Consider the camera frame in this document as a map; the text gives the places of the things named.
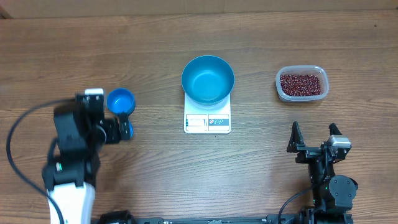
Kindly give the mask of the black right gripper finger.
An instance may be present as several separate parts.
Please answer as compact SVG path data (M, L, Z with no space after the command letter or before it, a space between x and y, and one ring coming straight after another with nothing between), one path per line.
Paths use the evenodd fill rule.
M299 123L297 121L292 124L292 133L287 146L287 152L298 153L305 147L305 141L303 139Z
M335 123L331 123L328 128L330 130L330 135L341 135L341 132Z

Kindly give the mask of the blue measuring scoop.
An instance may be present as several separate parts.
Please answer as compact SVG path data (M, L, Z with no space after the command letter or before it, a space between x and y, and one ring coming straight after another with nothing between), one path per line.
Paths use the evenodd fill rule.
M123 112L130 116L136 107L135 96L125 88L117 88L110 92L106 103L110 112L115 114L118 118Z

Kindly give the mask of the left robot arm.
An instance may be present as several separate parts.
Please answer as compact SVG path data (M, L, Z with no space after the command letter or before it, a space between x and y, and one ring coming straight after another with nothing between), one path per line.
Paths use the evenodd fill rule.
M66 103L53 111L57 138L42 169L49 195L52 223L91 223L95 201L99 151L105 144L117 144L132 136L127 113L104 118L101 105Z

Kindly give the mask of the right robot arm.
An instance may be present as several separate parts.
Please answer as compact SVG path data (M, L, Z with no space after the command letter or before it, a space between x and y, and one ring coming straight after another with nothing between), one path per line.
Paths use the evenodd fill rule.
M341 134L336 124L329 125L330 136L318 147L305 144L298 122L293 122L287 152L296 153L295 162L308 165L311 185L291 196L280 208L279 223L353 223L347 213L353 207L358 183L345 175L336 175L334 164L346 159L352 148L351 141ZM291 219L283 221L284 208L297 197L312 193L313 206L305 207Z

